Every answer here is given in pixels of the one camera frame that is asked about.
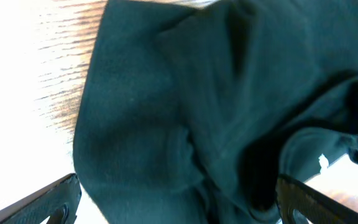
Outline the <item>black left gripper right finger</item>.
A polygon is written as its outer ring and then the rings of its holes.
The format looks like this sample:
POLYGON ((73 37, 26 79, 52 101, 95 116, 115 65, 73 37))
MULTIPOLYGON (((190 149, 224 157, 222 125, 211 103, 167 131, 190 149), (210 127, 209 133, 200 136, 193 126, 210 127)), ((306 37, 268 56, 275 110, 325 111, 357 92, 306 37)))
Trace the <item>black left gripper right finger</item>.
POLYGON ((358 224, 358 213, 288 175, 276 184, 283 223, 358 224))

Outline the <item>black t-shirt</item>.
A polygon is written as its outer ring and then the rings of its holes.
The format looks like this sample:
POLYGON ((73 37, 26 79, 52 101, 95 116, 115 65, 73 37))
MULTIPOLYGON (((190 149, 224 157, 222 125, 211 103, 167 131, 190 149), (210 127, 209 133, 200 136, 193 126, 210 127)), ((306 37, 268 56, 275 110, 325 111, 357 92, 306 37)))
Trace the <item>black t-shirt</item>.
POLYGON ((109 223, 275 223, 278 174, 358 164, 358 1, 109 1, 76 173, 109 223))

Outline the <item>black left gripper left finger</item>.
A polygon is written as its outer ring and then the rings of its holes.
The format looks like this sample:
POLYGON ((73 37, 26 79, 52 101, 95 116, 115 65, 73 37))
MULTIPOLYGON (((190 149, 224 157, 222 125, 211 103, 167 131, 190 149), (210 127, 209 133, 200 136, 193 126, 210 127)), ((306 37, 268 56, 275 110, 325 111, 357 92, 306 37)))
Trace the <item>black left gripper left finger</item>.
POLYGON ((74 224, 81 196, 78 176, 68 174, 0 210, 0 224, 74 224))

